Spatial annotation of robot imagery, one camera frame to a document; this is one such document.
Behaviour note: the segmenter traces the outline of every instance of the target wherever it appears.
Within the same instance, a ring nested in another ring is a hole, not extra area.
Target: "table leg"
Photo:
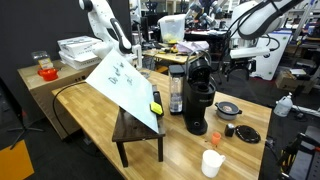
[[[158,159],[159,162],[163,161],[163,138],[158,138]]]
[[[128,159],[126,150],[124,149],[123,142],[117,142],[118,151],[120,154],[121,162],[123,167],[128,167]]]

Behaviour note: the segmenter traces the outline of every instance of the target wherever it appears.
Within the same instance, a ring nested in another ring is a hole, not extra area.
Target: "orange object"
[[[220,142],[220,139],[221,139],[221,134],[218,133],[218,132],[214,132],[212,134],[211,142],[212,142],[213,145],[217,146],[219,144],[219,142]]]
[[[57,69],[42,69],[38,70],[38,74],[43,77],[45,81],[52,81],[58,78]]]

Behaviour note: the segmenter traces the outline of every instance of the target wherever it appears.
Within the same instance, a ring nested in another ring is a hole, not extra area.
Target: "spray bottle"
[[[291,93],[289,92],[288,96],[283,96],[277,106],[274,108],[273,112],[280,116],[280,117],[286,117],[293,105],[292,100],[291,100]]]

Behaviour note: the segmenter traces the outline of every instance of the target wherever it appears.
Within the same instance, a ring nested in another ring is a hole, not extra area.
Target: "water bottle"
[[[170,77],[170,113],[172,115],[182,113],[182,82],[184,70],[181,65],[169,66]]]
[[[291,100],[291,93],[289,93],[288,96],[283,96],[277,106],[274,108],[273,112],[280,116],[280,117],[286,117],[293,105],[292,100]]]

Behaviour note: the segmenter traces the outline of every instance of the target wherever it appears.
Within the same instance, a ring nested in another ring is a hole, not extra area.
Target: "coffee maker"
[[[206,51],[200,51],[197,56],[197,59],[187,61],[184,66],[182,113],[187,130],[192,134],[202,135],[208,128],[204,119],[205,110],[213,104],[216,88],[211,78],[210,55]]]

